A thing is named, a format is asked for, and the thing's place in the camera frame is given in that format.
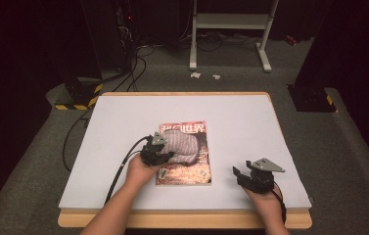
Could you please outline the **person's right hand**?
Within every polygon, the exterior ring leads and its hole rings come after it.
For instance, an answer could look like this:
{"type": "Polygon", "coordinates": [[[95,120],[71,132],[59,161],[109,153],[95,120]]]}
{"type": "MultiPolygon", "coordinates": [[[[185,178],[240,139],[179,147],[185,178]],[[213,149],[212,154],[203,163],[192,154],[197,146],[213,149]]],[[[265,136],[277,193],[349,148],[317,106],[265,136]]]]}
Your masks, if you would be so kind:
{"type": "Polygon", "coordinates": [[[266,194],[258,194],[248,189],[244,191],[253,201],[256,212],[264,222],[282,221],[281,200],[283,196],[277,186],[266,194]]]}

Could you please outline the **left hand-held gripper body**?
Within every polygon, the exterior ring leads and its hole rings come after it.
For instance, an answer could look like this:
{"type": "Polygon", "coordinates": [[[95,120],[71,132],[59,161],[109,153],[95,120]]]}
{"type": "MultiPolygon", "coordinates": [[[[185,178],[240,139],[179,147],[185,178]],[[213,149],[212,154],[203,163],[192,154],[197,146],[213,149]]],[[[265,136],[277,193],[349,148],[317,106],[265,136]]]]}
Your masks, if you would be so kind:
{"type": "Polygon", "coordinates": [[[167,140],[158,132],[147,137],[147,144],[141,150],[142,162],[147,166],[163,165],[161,159],[162,149],[165,147],[167,140]]]}

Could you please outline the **dark equipment rack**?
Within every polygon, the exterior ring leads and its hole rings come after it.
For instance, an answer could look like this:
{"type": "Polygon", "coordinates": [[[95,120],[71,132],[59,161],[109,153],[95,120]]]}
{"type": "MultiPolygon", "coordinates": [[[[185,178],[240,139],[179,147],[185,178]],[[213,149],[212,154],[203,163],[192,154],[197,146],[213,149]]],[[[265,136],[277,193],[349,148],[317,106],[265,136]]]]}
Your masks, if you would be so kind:
{"type": "Polygon", "coordinates": [[[124,54],[125,70],[128,71],[136,48],[136,29],[131,0],[115,0],[115,17],[124,54]]]}

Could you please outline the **red cover magazine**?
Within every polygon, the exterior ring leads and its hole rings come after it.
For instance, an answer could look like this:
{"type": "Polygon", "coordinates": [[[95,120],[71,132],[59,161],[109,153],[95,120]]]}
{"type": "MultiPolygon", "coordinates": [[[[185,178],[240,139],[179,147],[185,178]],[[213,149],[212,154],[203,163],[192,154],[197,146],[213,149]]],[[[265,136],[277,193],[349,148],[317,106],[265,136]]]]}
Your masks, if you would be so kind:
{"type": "Polygon", "coordinates": [[[209,185],[211,170],[208,150],[207,124],[203,120],[162,123],[160,134],[170,129],[193,134],[199,141],[199,155],[193,164],[177,164],[169,161],[162,166],[156,176],[157,186],[209,185]]]}

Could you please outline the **person's left hand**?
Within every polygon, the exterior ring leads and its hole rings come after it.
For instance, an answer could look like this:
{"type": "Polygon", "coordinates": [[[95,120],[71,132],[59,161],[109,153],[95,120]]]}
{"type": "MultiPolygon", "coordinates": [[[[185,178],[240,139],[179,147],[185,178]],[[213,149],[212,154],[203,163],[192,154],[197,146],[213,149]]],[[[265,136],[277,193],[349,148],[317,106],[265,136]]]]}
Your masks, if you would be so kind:
{"type": "Polygon", "coordinates": [[[139,190],[153,178],[160,168],[159,165],[147,166],[137,154],[128,163],[125,185],[139,190]]]}

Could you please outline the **white metal stand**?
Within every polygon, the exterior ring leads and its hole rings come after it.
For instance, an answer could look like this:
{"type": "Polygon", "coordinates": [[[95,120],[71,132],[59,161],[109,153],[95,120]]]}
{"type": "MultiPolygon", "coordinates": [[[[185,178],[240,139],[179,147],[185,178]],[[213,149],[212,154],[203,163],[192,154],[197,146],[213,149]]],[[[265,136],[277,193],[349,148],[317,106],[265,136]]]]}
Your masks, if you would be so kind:
{"type": "Polygon", "coordinates": [[[279,0],[272,0],[267,14],[217,14],[199,13],[198,0],[193,0],[192,35],[189,57],[189,69],[197,69],[197,30],[198,29],[245,29],[261,30],[261,40],[255,44],[263,70],[272,72],[272,67],[265,52],[268,36],[273,25],[279,0]]]}

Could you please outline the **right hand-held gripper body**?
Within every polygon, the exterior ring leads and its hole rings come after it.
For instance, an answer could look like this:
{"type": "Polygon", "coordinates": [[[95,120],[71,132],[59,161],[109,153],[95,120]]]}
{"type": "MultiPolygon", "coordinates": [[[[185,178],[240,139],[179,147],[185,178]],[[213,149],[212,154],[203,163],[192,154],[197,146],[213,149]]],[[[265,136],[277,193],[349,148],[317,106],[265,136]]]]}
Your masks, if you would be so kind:
{"type": "Polygon", "coordinates": [[[266,158],[252,163],[254,169],[250,169],[250,174],[247,175],[251,182],[239,185],[258,194],[266,194],[274,188],[274,172],[285,172],[282,167],[266,158]]]}

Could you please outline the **black base with yellow stripes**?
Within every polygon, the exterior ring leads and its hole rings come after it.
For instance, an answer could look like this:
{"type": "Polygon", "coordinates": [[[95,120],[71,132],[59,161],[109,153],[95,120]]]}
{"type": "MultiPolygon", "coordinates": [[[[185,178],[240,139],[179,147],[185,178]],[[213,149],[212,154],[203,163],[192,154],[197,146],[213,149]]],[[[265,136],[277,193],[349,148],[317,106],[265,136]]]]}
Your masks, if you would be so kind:
{"type": "Polygon", "coordinates": [[[298,112],[335,113],[333,99],[324,89],[288,85],[288,91],[298,112]]]}
{"type": "Polygon", "coordinates": [[[60,111],[88,110],[96,104],[103,83],[101,81],[79,80],[66,82],[62,92],[54,103],[54,107],[60,111]]]}

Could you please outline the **striped pink grey cloth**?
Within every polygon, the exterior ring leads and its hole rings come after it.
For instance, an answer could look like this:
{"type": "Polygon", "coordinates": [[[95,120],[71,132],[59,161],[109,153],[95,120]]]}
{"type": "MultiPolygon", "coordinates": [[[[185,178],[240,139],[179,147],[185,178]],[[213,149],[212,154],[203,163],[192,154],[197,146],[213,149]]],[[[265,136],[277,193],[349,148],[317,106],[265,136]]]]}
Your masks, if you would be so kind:
{"type": "Polygon", "coordinates": [[[191,165],[196,161],[200,147],[195,135],[170,129],[163,133],[163,137],[166,139],[166,144],[161,153],[172,153],[172,157],[169,159],[170,163],[191,165]]]}

